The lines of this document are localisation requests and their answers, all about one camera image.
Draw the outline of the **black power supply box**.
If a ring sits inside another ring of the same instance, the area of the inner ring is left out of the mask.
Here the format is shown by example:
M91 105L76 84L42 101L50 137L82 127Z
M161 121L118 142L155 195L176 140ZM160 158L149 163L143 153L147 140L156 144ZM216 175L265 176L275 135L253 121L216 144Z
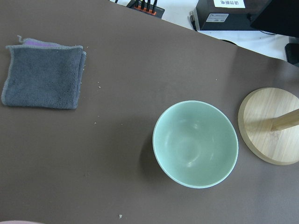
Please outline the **black power supply box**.
M199 0L193 10L198 31L251 31L264 0Z

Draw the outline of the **grey folded cloth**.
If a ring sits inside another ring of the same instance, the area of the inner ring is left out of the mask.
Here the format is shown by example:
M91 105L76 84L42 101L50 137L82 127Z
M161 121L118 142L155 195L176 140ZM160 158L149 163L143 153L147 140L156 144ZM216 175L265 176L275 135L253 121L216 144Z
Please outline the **grey folded cloth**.
M1 101L6 106L76 109L85 66L83 46L19 37L8 45L11 60Z

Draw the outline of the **pink bowl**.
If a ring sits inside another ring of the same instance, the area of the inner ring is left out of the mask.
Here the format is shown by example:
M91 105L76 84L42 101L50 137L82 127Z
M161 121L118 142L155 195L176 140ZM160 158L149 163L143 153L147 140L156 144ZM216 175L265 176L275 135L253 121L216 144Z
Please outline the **pink bowl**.
M41 224L41 223L22 221L22 220L10 220L10 221L1 221L0 224Z

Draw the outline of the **black orange power strip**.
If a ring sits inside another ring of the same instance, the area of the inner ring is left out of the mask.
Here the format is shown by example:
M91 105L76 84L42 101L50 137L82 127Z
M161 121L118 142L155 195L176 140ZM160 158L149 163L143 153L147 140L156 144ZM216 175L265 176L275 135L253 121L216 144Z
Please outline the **black orange power strip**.
M165 9L158 7L157 2L158 0L131 0L126 7L161 19Z

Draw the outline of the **mint green bowl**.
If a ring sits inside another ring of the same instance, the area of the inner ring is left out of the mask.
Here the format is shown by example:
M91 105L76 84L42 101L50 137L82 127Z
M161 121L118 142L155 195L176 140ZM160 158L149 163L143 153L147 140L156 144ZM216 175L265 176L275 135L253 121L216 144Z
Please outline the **mint green bowl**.
M201 101L166 109L156 122L152 145L161 169L175 182L195 189L215 186L232 172L238 138L226 115Z

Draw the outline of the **wooden cup tree stand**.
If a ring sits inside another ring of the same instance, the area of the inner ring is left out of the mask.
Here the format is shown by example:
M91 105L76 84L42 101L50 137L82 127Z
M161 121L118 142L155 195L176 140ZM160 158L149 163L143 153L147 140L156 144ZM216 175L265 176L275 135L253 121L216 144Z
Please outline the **wooden cup tree stand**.
M261 88L241 103L238 126L248 148L275 165L299 161L299 99L279 88Z

